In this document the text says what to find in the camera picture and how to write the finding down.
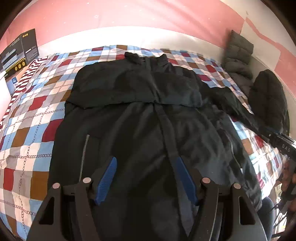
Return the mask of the person's right hand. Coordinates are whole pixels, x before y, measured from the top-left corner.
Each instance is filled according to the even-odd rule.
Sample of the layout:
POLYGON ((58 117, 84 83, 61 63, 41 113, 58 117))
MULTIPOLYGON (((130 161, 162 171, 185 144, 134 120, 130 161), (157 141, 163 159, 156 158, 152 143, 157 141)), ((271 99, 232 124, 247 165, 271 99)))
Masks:
POLYGON ((281 191, 285 192, 290 184, 295 184, 295 173, 292 166, 295 164, 295 162, 291 159, 286 161, 283 171, 282 171, 282 180, 281 180, 281 191))

